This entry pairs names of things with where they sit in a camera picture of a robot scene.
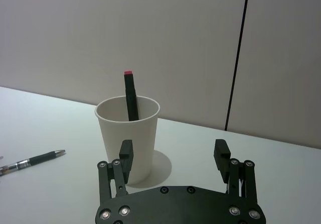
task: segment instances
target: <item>white paper cup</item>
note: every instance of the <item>white paper cup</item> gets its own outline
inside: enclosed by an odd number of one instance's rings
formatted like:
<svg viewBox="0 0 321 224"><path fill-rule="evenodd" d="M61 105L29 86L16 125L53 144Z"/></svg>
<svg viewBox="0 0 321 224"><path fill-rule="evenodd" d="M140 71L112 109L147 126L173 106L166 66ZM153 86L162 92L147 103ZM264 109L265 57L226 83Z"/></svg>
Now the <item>white paper cup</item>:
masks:
<svg viewBox="0 0 321 224"><path fill-rule="evenodd" d="M128 121L125 96L109 98L95 109L104 140L108 161L119 159L123 140L132 140L134 160L129 184L143 181L151 171L157 118L160 110L155 100L137 96L139 120Z"/></svg>

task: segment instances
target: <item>gray wall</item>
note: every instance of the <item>gray wall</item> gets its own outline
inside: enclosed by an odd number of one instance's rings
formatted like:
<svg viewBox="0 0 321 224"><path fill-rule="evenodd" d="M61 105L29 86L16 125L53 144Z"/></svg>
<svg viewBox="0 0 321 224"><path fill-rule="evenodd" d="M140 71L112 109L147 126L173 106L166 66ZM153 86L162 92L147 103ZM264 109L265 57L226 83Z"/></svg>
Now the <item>gray wall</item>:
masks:
<svg viewBox="0 0 321 224"><path fill-rule="evenodd" d="M228 130L321 148L321 0L249 0ZM0 85L223 129L244 0L0 0Z"/></svg>

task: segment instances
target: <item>table surface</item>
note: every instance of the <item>table surface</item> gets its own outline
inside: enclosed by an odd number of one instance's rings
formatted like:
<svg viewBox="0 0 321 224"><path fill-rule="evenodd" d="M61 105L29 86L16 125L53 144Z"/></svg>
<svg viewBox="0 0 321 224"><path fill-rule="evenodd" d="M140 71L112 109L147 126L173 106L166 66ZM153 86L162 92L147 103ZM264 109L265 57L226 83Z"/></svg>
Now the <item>table surface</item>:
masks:
<svg viewBox="0 0 321 224"><path fill-rule="evenodd" d="M96 165L107 159L94 108L0 87L0 165L53 150L67 152L0 177L1 223L94 223ZM225 192L213 158L215 139L226 140L232 157L255 162L258 203L267 223L319 223L321 150L163 119L158 120L152 173L128 192L162 185Z"/></svg>

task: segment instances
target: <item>pen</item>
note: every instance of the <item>pen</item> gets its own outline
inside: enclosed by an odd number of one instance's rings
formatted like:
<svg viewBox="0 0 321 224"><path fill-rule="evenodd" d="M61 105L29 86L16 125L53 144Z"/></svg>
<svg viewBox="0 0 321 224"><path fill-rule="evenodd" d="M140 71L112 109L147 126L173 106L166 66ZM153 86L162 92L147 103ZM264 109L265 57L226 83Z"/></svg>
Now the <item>pen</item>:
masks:
<svg viewBox="0 0 321 224"><path fill-rule="evenodd" d="M129 121L139 120L134 77L131 71L125 71L126 103Z"/></svg>
<svg viewBox="0 0 321 224"><path fill-rule="evenodd" d="M9 174L9 173L14 172L16 170L22 170L27 167L34 166L34 165L40 164L40 163L48 161L48 160L55 159L59 156L64 155L65 152L66 152L65 150L52 151L47 154L38 155L38 156L29 158L29 159L15 162L14 164L11 164L11 165L4 165L4 166L0 167L0 176L5 175L5 174Z"/></svg>

